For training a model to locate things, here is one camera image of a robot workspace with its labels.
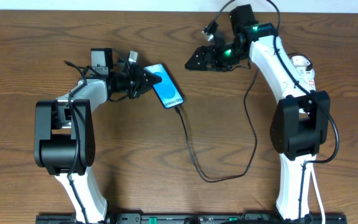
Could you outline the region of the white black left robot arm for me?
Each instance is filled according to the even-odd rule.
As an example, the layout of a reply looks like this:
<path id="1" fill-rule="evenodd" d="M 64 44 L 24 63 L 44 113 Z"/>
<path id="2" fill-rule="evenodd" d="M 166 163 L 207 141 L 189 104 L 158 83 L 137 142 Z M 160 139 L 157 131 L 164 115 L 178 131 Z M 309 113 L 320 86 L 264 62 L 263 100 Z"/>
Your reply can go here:
<path id="1" fill-rule="evenodd" d="M 115 223 L 109 203 L 103 197 L 93 172 L 96 143 L 93 111 L 113 93 L 138 98 L 162 79 L 138 62 L 138 53 L 119 54 L 116 49 L 92 48 L 91 63 L 79 67 L 72 90 L 53 100 L 40 100 L 35 106 L 34 159 L 61 183 L 75 212 L 72 215 L 37 215 L 36 223 Z"/>

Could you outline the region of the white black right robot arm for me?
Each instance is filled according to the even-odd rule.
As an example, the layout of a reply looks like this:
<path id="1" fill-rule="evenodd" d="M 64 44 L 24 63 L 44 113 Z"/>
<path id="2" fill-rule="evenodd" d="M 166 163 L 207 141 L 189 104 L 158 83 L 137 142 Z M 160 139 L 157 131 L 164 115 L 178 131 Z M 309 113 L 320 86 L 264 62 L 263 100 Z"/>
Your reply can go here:
<path id="1" fill-rule="evenodd" d="M 330 99 L 318 91 L 310 60 L 288 54 L 278 34 L 279 25 L 261 23 L 248 4 L 229 14 L 234 38 L 226 42 L 212 20 L 203 28 L 208 45 L 198 47 L 185 64 L 187 70 L 230 72 L 246 60 L 255 65 L 268 83 L 277 107 L 270 125 L 270 139 L 280 156 L 280 187 L 274 223 L 327 223 L 324 213 L 313 215 L 308 205 L 310 187 L 316 187 L 314 165 L 325 143 Z"/>

